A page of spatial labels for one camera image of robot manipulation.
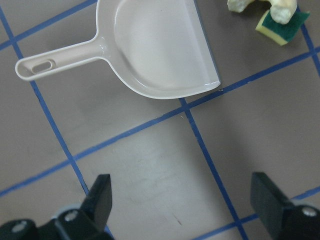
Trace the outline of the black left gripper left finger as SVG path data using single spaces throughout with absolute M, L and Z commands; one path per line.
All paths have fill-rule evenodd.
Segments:
M 80 206 L 96 227 L 102 231 L 107 225 L 112 209 L 112 184 L 109 174 L 100 174 L 95 179 Z

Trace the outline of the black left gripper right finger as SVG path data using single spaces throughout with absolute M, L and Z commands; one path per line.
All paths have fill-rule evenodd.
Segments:
M 251 175 L 250 203 L 264 225 L 283 225 L 294 208 L 291 200 L 264 172 Z

